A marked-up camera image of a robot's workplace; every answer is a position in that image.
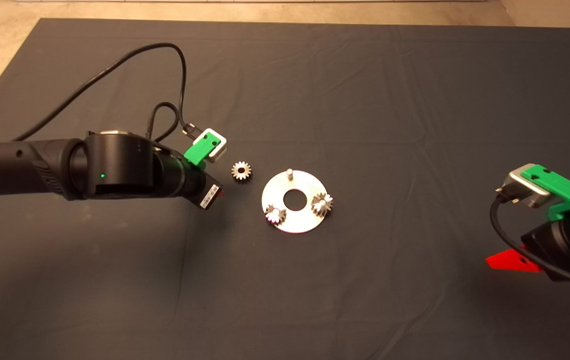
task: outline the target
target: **concrete floor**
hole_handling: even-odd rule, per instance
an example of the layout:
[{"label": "concrete floor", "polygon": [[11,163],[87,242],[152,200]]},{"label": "concrete floor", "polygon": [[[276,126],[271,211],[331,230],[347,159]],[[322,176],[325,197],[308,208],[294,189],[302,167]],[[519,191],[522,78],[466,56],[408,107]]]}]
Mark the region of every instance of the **concrete floor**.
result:
[{"label": "concrete floor", "polygon": [[40,18],[513,26],[485,2],[164,3],[0,0],[0,75]]}]

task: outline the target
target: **metal gear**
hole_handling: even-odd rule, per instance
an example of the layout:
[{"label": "metal gear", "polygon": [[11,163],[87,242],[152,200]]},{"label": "metal gear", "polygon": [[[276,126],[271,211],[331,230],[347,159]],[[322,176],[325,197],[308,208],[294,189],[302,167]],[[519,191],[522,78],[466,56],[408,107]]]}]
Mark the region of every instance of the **metal gear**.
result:
[{"label": "metal gear", "polygon": [[327,215],[331,207],[333,207],[333,198],[328,193],[319,193],[312,199],[312,211],[320,217]]},{"label": "metal gear", "polygon": [[265,209],[265,219],[274,225],[282,224],[285,221],[285,217],[287,217],[287,210],[285,209],[280,210],[273,205],[269,205]]},{"label": "metal gear", "polygon": [[251,177],[251,166],[244,162],[239,161],[232,166],[232,176],[237,182],[244,182]]}]

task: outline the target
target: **barcode label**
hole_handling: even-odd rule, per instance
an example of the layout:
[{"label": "barcode label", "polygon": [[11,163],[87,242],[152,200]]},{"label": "barcode label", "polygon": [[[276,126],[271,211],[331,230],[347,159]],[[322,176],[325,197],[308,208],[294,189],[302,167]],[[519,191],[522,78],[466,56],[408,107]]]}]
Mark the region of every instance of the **barcode label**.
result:
[{"label": "barcode label", "polygon": [[201,208],[207,209],[207,206],[209,205],[209,203],[211,203],[211,200],[214,198],[214,196],[216,196],[216,193],[218,193],[218,189],[220,189],[220,186],[216,184],[211,186],[211,188],[209,189],[203,200],[200,202]]}]

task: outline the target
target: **small gear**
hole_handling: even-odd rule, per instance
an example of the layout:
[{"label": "small gear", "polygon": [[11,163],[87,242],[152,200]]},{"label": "small gear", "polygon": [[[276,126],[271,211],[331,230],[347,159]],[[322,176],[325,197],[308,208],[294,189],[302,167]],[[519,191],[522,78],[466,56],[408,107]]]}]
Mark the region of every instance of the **small gear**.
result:
[{"label": "small gear", "polygon": [[232,176],[237,182],[244,182],[251,177],[251,166],[244,162],[239,161],[232,166]]},{"label": "small gear", "polygon": [[280,210],[273,205],[269,205],[267,209],[265,209],[265,219],[274,225],[281,224],[285,221],[285,217],[287,216],[287,210]]},{"label": "small gear", "polygon": [[328,193],[317,194],[312,199],[312,211],[320,217],[327,215],[331,207],[333,207],[333,198]]}]

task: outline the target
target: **metal disc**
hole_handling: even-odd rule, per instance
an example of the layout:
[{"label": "metal disc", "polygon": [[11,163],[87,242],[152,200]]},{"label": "metal disc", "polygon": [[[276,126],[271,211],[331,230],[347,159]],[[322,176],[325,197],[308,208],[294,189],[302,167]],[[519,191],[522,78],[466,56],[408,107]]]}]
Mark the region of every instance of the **metal disc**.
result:
[{"label": "metal disc", "polygon": [[[282,223],[275,225],[282,231],[292,234],[304,233],[319,226],[323,222],[323,216],[317,216],[312,211],[312,199],[314,195],[327,193],[318,178],[310,173],[293,170],[290,179],[287,171],[276,174],[267,182],[262,190],[262,211],[273,205],[279,209],[287,209],[287,217]],[[285,205],[285,194],[288,191],[297,190],[305,194],[307,203],[301,210],[294,211]]]}]

